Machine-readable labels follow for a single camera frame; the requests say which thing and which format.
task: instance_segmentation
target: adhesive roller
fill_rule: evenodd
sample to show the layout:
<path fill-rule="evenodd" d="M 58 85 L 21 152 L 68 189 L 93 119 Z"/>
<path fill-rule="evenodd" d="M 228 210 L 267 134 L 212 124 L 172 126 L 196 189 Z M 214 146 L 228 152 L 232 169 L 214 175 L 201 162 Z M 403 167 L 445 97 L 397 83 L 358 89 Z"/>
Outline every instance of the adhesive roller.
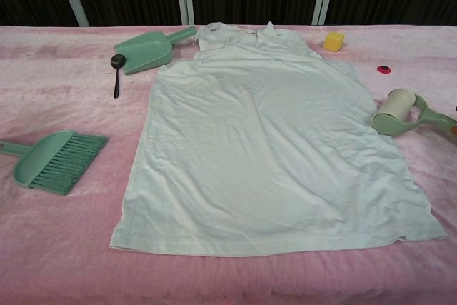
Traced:
<path fill-rule="evenodd" d="M 417 121 L 406 122 L 412 107 L 421 110 Z M 409 89 L 394 89 L 374 114 L 371 126 L 381 135 L 399 135 L 420 124 L 436 126 L 457 139 L 457 121 L 444 114 L 438 114 L 427 106 L 421 96 Z"/>

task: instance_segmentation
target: yellow block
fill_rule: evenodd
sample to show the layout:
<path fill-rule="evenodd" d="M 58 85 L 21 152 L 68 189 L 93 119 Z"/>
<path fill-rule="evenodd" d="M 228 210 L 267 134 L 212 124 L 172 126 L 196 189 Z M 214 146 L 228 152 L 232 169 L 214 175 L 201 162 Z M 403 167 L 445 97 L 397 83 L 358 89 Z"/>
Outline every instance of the yellow block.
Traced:
<path fill-rule="evenodd" d="M 326 40 L 323 43 L 323 48 L 336 53 L 343 45 L 343 41 L 344 34 L 341 32 L 331 31 L 328 33 Z"/>

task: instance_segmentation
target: black spoon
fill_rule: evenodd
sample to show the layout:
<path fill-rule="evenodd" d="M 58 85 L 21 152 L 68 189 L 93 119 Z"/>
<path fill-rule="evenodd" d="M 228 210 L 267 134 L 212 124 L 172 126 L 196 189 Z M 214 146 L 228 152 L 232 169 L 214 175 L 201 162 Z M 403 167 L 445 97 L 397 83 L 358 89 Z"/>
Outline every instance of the black spoon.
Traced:
<path fill-rule="evenodd" d="M 114 98 L 119 96 L 119 69 L 126 63 L 126 57 L 122 54 L 116 54 L 111 57 L 111 66 L 116 70 L 116 84 L 114 85 Z"/>

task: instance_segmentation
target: brush bristles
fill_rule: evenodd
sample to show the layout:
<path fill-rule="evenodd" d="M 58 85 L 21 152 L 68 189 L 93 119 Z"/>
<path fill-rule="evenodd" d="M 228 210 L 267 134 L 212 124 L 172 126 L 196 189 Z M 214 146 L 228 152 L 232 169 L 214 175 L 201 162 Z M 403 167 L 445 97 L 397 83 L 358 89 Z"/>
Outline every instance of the brush bristles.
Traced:
<path fill-rule="evenodd" d="M 68 194 L 106 141 L 106 137 L 74 134 L 32 181 L 30 187 Z"/>

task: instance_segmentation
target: pink table cover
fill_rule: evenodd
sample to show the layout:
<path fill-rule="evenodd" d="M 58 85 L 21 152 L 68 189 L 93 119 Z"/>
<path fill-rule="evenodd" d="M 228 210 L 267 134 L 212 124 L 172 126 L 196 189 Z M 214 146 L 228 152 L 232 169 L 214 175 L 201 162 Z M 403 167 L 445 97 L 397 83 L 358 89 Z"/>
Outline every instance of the pink table cover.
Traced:
<path fill-rule="evenodd" d="M 353 63 L 378 103 L 406 87 L 457 114 L 457 28 L 278 27 Z M 0 27 L 0 140 L 32 144 L 64 129 L 109 137 L 66 197 L 17 186 L 16 159 L 0 156 L 0 304 L 457 304 L 457 145 L 426 127 L 396 141 L 447 239 L 255 258 L 109 249 L 156 75 L 121 76 L 115 100 L 109 60 L 114 44 L 152 29 L 181 27 Z M 330 30 L 346 34 L 338 53 L 321 48 Z M 197 50 L 188 40 L 175 60 Z M 382 64 L 392 73 L 377 72 Z"/>

